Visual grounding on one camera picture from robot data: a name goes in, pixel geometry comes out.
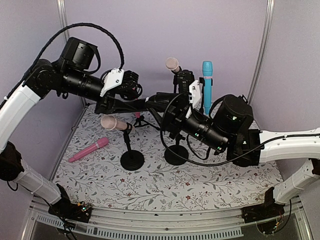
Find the patterned surface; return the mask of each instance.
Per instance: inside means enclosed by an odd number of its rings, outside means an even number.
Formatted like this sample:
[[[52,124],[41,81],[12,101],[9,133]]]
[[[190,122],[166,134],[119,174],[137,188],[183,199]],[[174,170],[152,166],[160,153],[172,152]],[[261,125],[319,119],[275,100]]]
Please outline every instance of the patterned surface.
[[[149,113],[147,121],[156,124]],[[134,123],[133,113],[115,114],[122,121]],[[168,164],[160,134],[153,128],[136,129],[131,135],[131,147],[145,158],[142,168],[126,171],[120,157],[127,149],[122,132],[106,131],[100,126],[101,115],[90,106],[79,124],[54,182],[65,187],[72,201],[93,203],[95,206],[140,211],[195,211],[237,207],[260,203],[259,194],[282,181],[274,162],[241,168],[232,163],[219,167],[202,167],[191,163],[181,166]],[[69,163],[68,159],[97,139],[108,137],[110,143]],[[166,137],[170,146],[174,142]],[[206,146],[190,138],[191,146],[204,156]],[[190,153],[190,159],[202,161]],[[214,156],[205,163],[224,161],[225,154]]]

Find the white wall panel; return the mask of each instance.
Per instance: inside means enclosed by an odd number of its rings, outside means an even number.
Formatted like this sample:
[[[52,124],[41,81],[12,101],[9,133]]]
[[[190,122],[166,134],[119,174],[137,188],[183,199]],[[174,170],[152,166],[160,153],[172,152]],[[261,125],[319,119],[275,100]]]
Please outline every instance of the white wall panel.
[[[144,96],[172,91],[167,57],[176,57],[197,78],[202,62],[212,61],[213,99],[249,91],[267,1],[66,0],[65,6],[68,24],[91,22],[114,34],[125,54],[124,68],[140,75]],[[106,35],[87,27],[70,33],[98,46],[104,70],[119,66],[117,49]]]
[[[320,1],[275,1],[256,93],[254,116],[262,129],[301,131],[320,126]],[[287,178],[305,159],[278,162]],[[314,239],[320,239],[320,183],[301,195]]]
[[[3,99],[61,27],[56,1],[0,1],[0,21],[0,97]],[[60,37],[43,57],[56,60],[63,47]],[[31,167],[48,177],[81,108],[78,97],[63,100],[52,92],[28,113],[10,140]],[[0,188],[0,239],[17,240],[32,195],[22,187],[12,192],[2,180]]]

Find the black cable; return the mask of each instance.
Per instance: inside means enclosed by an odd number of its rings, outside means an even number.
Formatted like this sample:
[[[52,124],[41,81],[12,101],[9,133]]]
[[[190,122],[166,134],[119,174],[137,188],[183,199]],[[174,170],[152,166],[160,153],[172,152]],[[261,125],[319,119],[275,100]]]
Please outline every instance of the black cable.
[[[69,234],[71,234],[71,236],[73,237],[73,240],[77,240],[77,237],[75,236],[75,234],[72,232],[72,230],[70,229],[70,227],[68,226],[68,221],[66,221],[65,218],[61,217],[60,214],[52,207],[52,205],[47,202],[44,198],[42,198],[45,203],[49,206],[49,208],[51,208],[54,213],[56,214],[56,216],[63,222],[63,228],[64,230],[66,231],[66,228],[68,229],[69,231]],[[65,235],[69,240],[71,240],[71,238],[68,236],[68,233]]]
[[[8,187],[9,187],[12,191],[14,191],[14,192],[18,191],[18,186],[19,186],[18,183],[16,183],[15,189],[14,189],[12,186],[10,186],[9,181],[6,181],[6,184],[8,185]]]
[[[192,164],[195,164],[195,165],[198,165],[198,166],[203,166],[203,167],[217,167],[217,166],[221,166],[221,165],[224,165],[224,164],[228,164],[228,163],[231,163],[239,158],[242,158],[243,156],[245,155],[248,155],[250,153],[252,153],[253,151],[257,150],[257,149],[260,149],[263,145],[267,144],[267,143],[270,143],[274,140],[279,140],[279,139],[285,139],[285,138],[294,138],[294,137],[317,137],[317,136],[320,136],[320,133],[314,133],[314,134],[290,134],[290,135],[282,135],[282,136],[277,136],[277,137],[274,137],[274,138],[270,138],[266,141],[264,141],[263,143],[261,143],[260,145],[256,146],[255,148],[245,152],[244,154],[241,154],[233,159],[230,159],[230,160],[227,160],[227,161],[223,161],[223,162],[219,162],[219,163],[211,163],[211,164],[205,164],[205,163],[201,163],[201,162],[196,162],[196,161],[192,161],[192,160],[189,160],[187,158],[184,158],[182,156],[180,156],[179,154],[175,153],[174,151],[172,151],[168,146],[167,144],[165,143],[165,140],[164,140],[164,135],[163,135],[163,131],[164,131],[164,119],[166,117],[166,114],[169,110],[169,107],[173,104],[173,102],[180,96],[182,95],[185,95],[185,94],[189,94],[188,92],[182,92],[182,93],[179,93],[178,95],[176,95],[170,102],[169,104],[166,106],[166,109],[164,110],[164,113],[163,113],[163,116],[162,116],[162,121],[161,121],[161,125],[160,125],[160,139],[161,139],[161,143],[163,144],[163,146],[168,149],[173,155],[175,155],[176,157],[186,161],[186,162],[189,162],[189,163],[192,163]]]
[[[8,186],[9,186],[9,188],[10,188],[12,191],[16,192],[16,191],[18,190],[18,183],[16,183],[16,189],[13,189],[13,188],[10,186],[9,181],[6,181],[6,182],[7,182]],[[42,199],[45,201],[45,203],[49,206],[49,208],[51,208],[51,209],[54,211],[54,213],[56,214],[56,216],[63,222],[64,231],[67,231],[66,228],[68,228],[69,233],[67,233],[67,234],[65,235],[65,236],[68,238],[68,240],[72,240],[72,239],[68,236],[68,234],[71,234],[71,235],[72,235],[73,240],[77,240],[77,237],[74,235],[74,233],[72,232],[72,230],[71,230],[70,227],[68,226],[68,221],[66,221],[65,218],[61,217],[60,214],[52,207],[52,205],[51,205],[47,200],[45,200],[45,199],[44,199],[43,197],[41,197],[41,196],[39,196],[39,197],[42,198]]]
[[[215,107],[216,107],[220,102],[222,102],[222,100],[223,100],[225,97],[227,97],[227,96],[232,96],[232,94],[224,95],[224,96],[218,98],[217,100],[215,100],[215,101],[213,102],[213,104],[212,104],[211,107],[210,107],[210,111],[209,111],[209,118],[210,118],[210,119],[213,119],[212,116],[211,116],[211,114],[212,114],[213,110],[215,109]]]
[[[275,234],[280,232],[282,229],[285,228],[285,226],[288,224],[289,220],[290,220],[290,217],[291,217],[291,212],[292,212],[292,202],[291,202],[291,199],[289,200],[290,201],[290,211],[289,211],[289,215],[288,215],[288,218],[286,219],[284,225],[282,226],[282,228],[280,228],[279,230],[275,230]]]
[[[37,55],[37,57],[35,58],[35,60],[33,61],[33,64],[29,67],[29,69],[24,73],[24,75],[22,76],[21,80],[13,87],[13,89],[7,94],[7,99],[10,98],[10,96],[14,93],[14,91],[24,82],[24,80],[27,79],[27,77],[29,76],[29,74],[31,73],[32,69],[36,66],[38,60],[40,59],[41,55],[44,53],[44,51],[47,49],[47,47],[53,42],[53,40],[59,36],[61,33],[63,33],[64,31],[68,30],[68,29],[72,29],[75,27],[90,27],[90,28],[94,28],[94,29],[98,29],[101,32],[107,34],[112,41],[114,42],[114,44],[116,45],[116,48],[119,51],[120,54],[120,60],[121,60],[121,64],[119,69],[121,70],[125,64],[125,56],[124,56],[124,52],[120,46],[120,43],[118,42],[118,40],[115,38],[115,36],[112,35],[111,32],[109,32],[108,30],[104,29],[103,27],[93,24],[93,23],[88,23],[88,22],[79,22],[79,23],[74,23],[71,25],[68,25],[64,28],[62,28],[61,30],[57,31],[56,34],[54,34],[49,41],[44,45],[44,47],[41,49],[41,51],[39,52],[39,54]],[[1,105],[0,105],[0,109],[5,105],[6,100],[4,100]]]
[[[190,103],[190,108],[191,108],[191,113],[192,113],[192,116],[198,121],[198,122],[203,122],[203,120],[200,120],[197,115],[195,114],[195,109],[194,109],[194,106],[192,105],[192,103]]]
[[[210,156],[210,151],[211,151],[211,147],[208,147],[207,151],[206,151],[206,155],[205,155],[205,158],[202,158],[200,157],[196,151],[191,147],[191,144],[189,142],[189,134],[186,136],[186,144],[188,145],[190,151],[198,158],[198,159],[201,159],[201,160],[207,160]]]

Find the wire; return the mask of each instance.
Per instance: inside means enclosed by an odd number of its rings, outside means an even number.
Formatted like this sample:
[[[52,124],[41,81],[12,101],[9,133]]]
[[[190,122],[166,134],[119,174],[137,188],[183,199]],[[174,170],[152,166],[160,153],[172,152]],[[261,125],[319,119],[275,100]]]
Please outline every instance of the wire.
[[[289,202],[290,202],[289,215],[288,215],[288,218],[286,219],[285,223],[283,224],[283,226],[281,228],[278,228],[278,226],[281,224],[282,219],[283,219],[283,215],[281,214],[281,212],[279,212],[280,219],[279,220],[276,219],[277,223],[275,224],[275,226],[273,228],[271,228],[270,230],[265,231],[262,228],[263,223],[257,224],[256,227],[259,230],[259,232],[261,232],[265,236],[270,236],[270,235],[274,235],[274,234],[280,232],[282,229],[284,229],[285,226],[288,224],[288,222],[290,220],[290,217],[291,217],[291,213],[292,213],[292,202],[291,202],[291,199],[289,200]],[[247,211],[246,213],[256,214],[256,215],[258,215],[258,216],[260,216],[262,218],[266,218],[266,217],[264,217],[264,216],[262,216],[262,215],[260,215],[260,214],[258,214],[256,212],[253,212],[253,211]]]
[[[120,43],[118,42],[118,40],[115,38],[115,36],[113,36],[113,34],[111,32],[109,32],[108,30],[104,29],[103,27],[93,24],[93,23],[88,23],[88,22],[79,22],[79,23],[74,23],[71,25],[68,25],[64,28],[62,28],[61,30],[57,31],[56,34],[54,34],[49,41],[44,45],[44,47],[41,49],[41,51],[39,52],[39,54],[37,55],[37,57],[35,58],[35,60],[33,61],[33,64],[29,67],[29,69],[24,73],[24,75],[22,76],[21,80],[13,87],[13,89],[7,94],[6,98],[9,99],[10,96],[14,93],[14,91],[27,79],[27,77],[29,76],[29,74],[31,73],[32,69],[36,66],[38,60],[40,59],[41,55],[44,53],[44,51],[47,49],[47,47],[53,42],[53,40],[58,37],[61,33],[63,33],[64,31],[68,30],[68,29],[72,29],[75,27],[90,27],[90,28],[94,28],[94,29],[98,29],[101,32],[107,34],[112,41],[114,42],[114,44],[116,45],[116,48],[119,51],[119,55],[120,55],[120,60],[121,60],[121,64],[119,69],[121,70],[125,64],[125,56],[124,56],[124,52],[120,46]],[[4,100],[1,105],[0,105],[0,109],[5,105],[7,100]]]
[[[65,218],[61,217],[60,214],[52,207],[52,205],[51,205],[50,203],[48,203],[44,198],[42,198],[42,199],[43,199],[43,200],[45,201],[45,203],[49,206],[49,208],[51,208],[51,209],[54,211],[54,213],[56,214],[56,216],[63,222],[63,228],[64,228],[64,230],[67,231],[66,228],[68,229],[69,233],[67,233],[65,236],[66,236],[69,240],[71,240],[71,238],[68,236],[68,234],[71,234],[71,236],[73,237],[73,240],[77,240],[77,237],[75,236],[75,234],[72,232],[72,230],[71,230],[70,227],[68,226],[68,221],[66,221]]]
[[[201,159],[201,160],[207,160],[210,156],[210,151],[211,151],[211,147],[208,147],[207,151],[206,151],[206,156],[205,158],[202,158],[200,157],[196,151],[191,147],[191,144],[189,142],[189,134],[186,136],[186,144],[188,145],[190,151],[198,158],[198,159]]]
[[[286,219],[285,223],[283,224],[282,228],[280,228],[279,230],[275,230],[274,233],[278,233],[280,232],[282,229],[285,228],[285,226],[288,224],[289,220],[290,220],[290,217],[291,217],[291,212],[292,212],[292,202],[291,202],[291,199],[289,200],[290,201],[290,210],[289,210],[289,215],[288,215],[288,218]]]
[[[16,189],[13,189],[13,188],[10,186],[9,181],[6,181],[6,183],[7,183],[7,185],[9,186],[9,188],[10,188],[12,191],[16,192],[16,191],[18,190],[18,183],[16,183]],[[68,234],[71,234],[71,235],[72,235],[73,240],[77,240],[77,237],[75,236],[75,234],[72,232],[72,230],[71,230],[70,227],[68,226],[68,221],[66,221],[65,218],[61,217],[60,214],[52,207],[52,205],[51,205],[47,200],[45,200],[45,199],[44,199],[43,197],[41,197],[41,196],[39,196],[39,197],[42,198],[42,199],[45,201],[45,203],[49,206],[49,208],[51,208],[51,209],[54,211],[54,213],[56,214],[56,216],[63,222],[63,228],[64,228],[64,230],[67,231],[66,228],[68,228],[69,233],[65,234],[65,236],[68,238],[68,240],[72,240],[72,239],[68,236]]]
[[[211,164],[205,164],[205,163],[201,163],[201,162],[196,162],[196,161],[192,161],[192,160],[189,160],[187,158],[184,158],[183,156],[180,156],[179,154],[175,153],[174,151],[172,151],[168,146],[167,144],[165,143],[165,140],[164,140],[164,134],[163,134],[163,131],[164,131],[164,119],[166,117],[166,114],[170,108],[170,106],[173,104],[173,102],[179,98],[180,96],[182,95],[185,95],[185,94],[189,94],[188,92],[182,92],[182,93],[179,93],[178,95],[176,95],[170,102],[169,104],[166,106],[165,110],[164,110],[164,113],[163,113],[163,116],[162,116],[162,121],[161,121],[161,125],[160,125],[160,139],[161,139],[161,143],[163,144],[163,146],[168,150],[170,151],[173,155],[175,155],[176,157],[186,161],[186,162],[189,162],[191,164],[195,164],[195,165],[198,165],[198,166],[203,166],[203,167],[217,167],[217,166],[221,166],[221,165],[224,165],[224,164],[228,164],[228,163],[231,163],[237,159],[240,159],[242,158],[243,156],[246,156],[250,153],[252,153],[253,151],[257,150],[257,149],[260,149],[263,145],[267,144],[267,143],[270,143],[272,141],[275,141],[275,140],[279,140],[279,139],[286,139],[286,138],[295,138],[295,137],[317,137],[317,136],[320,136],[320,133],[314,133],[314,134],[290,134],[290,135],[282,135],[282,136],[277,136],[277,137],[274,137],[274,138],[270,138],[266,141],[264,141],[263,143],[261,143],[260,145],[256,146],[255,148],[245,152],[244,154],[241,154],[233,159],[230,159],[230,160],[227,160],[227,161],[223,161],[223,162],[219,162],[219,163],[211,163]]]
[[[200,120],[197,115],[195,114],[195,109],[194,109],[194,106],[192,105],[192,103],[190,103],[190,109],[191,109],[191,113],[192,113],[192,116],[198,121],[198,122],[203,122],[203,120]]]
[[[213,104],[212,104],[211,107],[210,107],[210,111],[209,111],[209,115],[208,115],[210,119],[213,119],[212,116],[211,116],[211,114],[212,114],[213,110],[215,109],[215,107],[216,107],[225,97],[227,97],[227,96],[232,96],[232,94],[224,95],[224,96],[218,98],[217,100],[215,100],[215,101],[213,102]]]
[[[12,191],[14,191],[14,192],[16,192],[16,191],[18,191],[18,183],[16,183],[16,187],[15,188],[13,188],[12,186],[10,186],[10,183],[9,183],[9,181],[6,181],[6,184],[8,185],[8,187],[12,190]]]

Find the pink microphone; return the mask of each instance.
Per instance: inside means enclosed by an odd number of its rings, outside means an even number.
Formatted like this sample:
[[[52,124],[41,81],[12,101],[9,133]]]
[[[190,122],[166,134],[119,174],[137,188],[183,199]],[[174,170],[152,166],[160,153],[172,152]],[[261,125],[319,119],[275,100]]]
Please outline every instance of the pink microphone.
[[[106,137],[102,137],[100,138],[98,141],[96,141],[95,143],[91,144],[90,146],[86,147],[85,149],[81,150],[80,152],[78,152],[76,155],[74,155],[73,157],[71,157],[69,159],[69,163],[72,163],[74,161],[77,161],[81,158],[83,158],[84,156],[87,156],[88,154],[94,152],[97,149],[103,148],[105,145],[107,145],[109,143],[108,138]]]

